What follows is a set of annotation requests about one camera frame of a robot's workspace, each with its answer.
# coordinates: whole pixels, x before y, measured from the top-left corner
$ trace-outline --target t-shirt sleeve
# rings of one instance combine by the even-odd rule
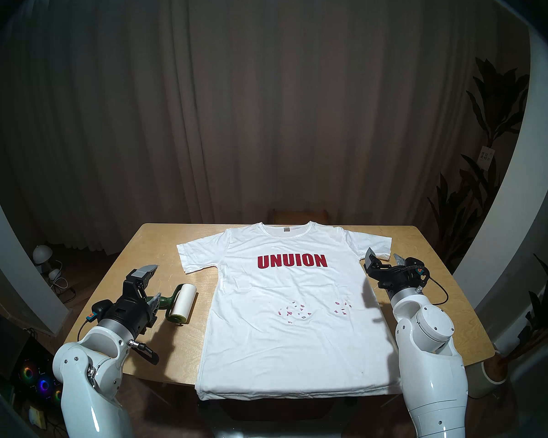
[[[226,254],[229,245],[229,229],[209,237],[199,238],[176,245],[180,263],[186,274],[207,267],[216,267]]]
[[[363,259],[368,248],[372,248],[378,259],[385,261],[390,259],[392,251],[392,237],[380,237],[379,235],[365,234],[364,232],[352,232],[343,229],[343,237],[347,246],[357,257]]]

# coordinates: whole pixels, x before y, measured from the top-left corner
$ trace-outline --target plant pot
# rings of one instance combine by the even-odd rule
[[[506,382],[507,365],[503,364],[501,361],[501,356],[497,350],[495,353],[496,355],[489,360],[481,361],[480,363],[471,364],[470,366],[465,367],[470,397],[479,399]],[[486,369],[490,370],[492,367],[496,368],[500,366],[500,370],[495,371],[495,376],[492,375],[493,378],[487,375]]]

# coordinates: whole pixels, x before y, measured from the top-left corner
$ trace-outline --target floor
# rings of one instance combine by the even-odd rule
[[[71,313],[61,332],[55,337],[38,335],[38,340],[54,354],[118,254],[107,256],[103,252],[67,249],[62,245],[54,245],[53,253],[54,259],[63,262],[63,276],[76,292],[76,297],[66,303]],[[70,292],[63,295],[63,301],[72,297]],[[211,428],[199,413],[193,387],[161,384],[124,375],[117,399],[129,413],[137,437],[213,436]],[[237,419],[296,420],[321,417],[335,401],[343,400],[228,400],[221,401],[220,406]],[[343,430],[344,437],[416,436],[401,395],[362,397],[354,408],[355,414]],[[516,410],[510,383],[505,383],[482,399],[469,398],[465,420],[467,438],[494,436],[510,430],[517,424]]]
[[[69,288],[64,290],[59,298],[61,301],[66,302],[65,306],[71,311],[57,336],[37,333],[37,340],[54,355],[65,342],[67,334],[69,334],[97,285],[120,253],[106,255],[103,251],[66,248],[64,245],[50,246],[53,250],[51,260],[63,263],[62,276],[69,283]]]

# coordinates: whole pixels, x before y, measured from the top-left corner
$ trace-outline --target hem of t-shirt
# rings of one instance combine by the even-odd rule
[[[286,394],[241,394],[239,392],[232,393],[219,393],[200,391],[198,384],[195,385],[197,395],[201,400],[219,400],[219,399],[237,399],[237,400],[255,400],[255,399],[316,399],[316,398],[328,398],[328,397],[353,397],[353,396],[368,396],[368,395],[386,395],[386,394],[401,394],[402,387],[400,382],[379,386],[376,388],[361,388],[358,390],[350,391],[319,391],[319,392],[304,392],[298,393],[286,393]]]

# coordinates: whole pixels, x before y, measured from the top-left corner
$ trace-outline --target white pot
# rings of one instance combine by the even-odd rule
[[[501,381],[493,381],[489,378],[485,373],[483,361],[465,367],[465,372],[467,374],[467,383],[469,385],[469,396],[474,399],[479,399],[489,394],[499,385],[504,384],[507,380],[507,377]]]

